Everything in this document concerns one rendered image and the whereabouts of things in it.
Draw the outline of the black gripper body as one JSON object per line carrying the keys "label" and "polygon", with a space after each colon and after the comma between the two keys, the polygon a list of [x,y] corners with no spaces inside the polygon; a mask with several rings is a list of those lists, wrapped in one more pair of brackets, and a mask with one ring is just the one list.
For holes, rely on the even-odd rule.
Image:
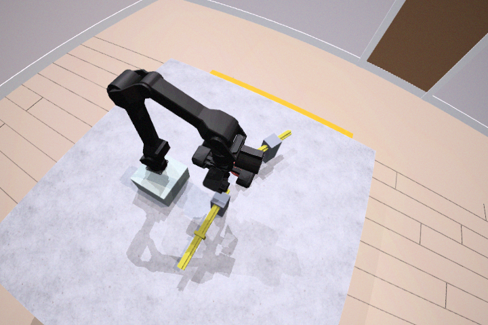
{"label": "black gripper body", "polygon": [[243,186],[244,188],[249,188],[252,180],[255,176],[255,173],[251,173],[249,171],[246,171],[244,169],[240,169],[238,167],[235,167],[234,161],[232,160],[230,163],[226,165],[220,165],[216,163],[212,157],[209,156],[209,153],[211,152],[210,148],[207,148],[205,146],[200,145],[196,152],[192,156],[192,163],[194,165],[197,165],[199,167],[204,166],[205,164],[210,165],[213,164],[219,169],[224,169],[227,170],[228,172],[232,171],[233,173],[238,174],[237,178],[237,184],[240,186]]}

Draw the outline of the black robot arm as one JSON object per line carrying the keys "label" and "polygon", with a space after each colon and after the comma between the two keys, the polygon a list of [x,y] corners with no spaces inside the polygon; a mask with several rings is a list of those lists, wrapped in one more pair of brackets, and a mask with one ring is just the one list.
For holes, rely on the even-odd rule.
{"label": "black robot arm", "polygon": [[[247,135],[238,120],[221,110],[206,108],[167,82],[159,72],[125,70],[106,90],[114,104],[126,110],[144,143],[140,162],[146,165],[147,171],[161,175],[169,162],[165,155],[171,148],[159,138],[148,114],[145,99],[151,98],[195,127],[216,163],[226,165],[233,160],[235,167],[258,174],[265,153],[244,145]],[[203,186],[219,194],[226,193],[229,177],[227,170],[210,164]]]}

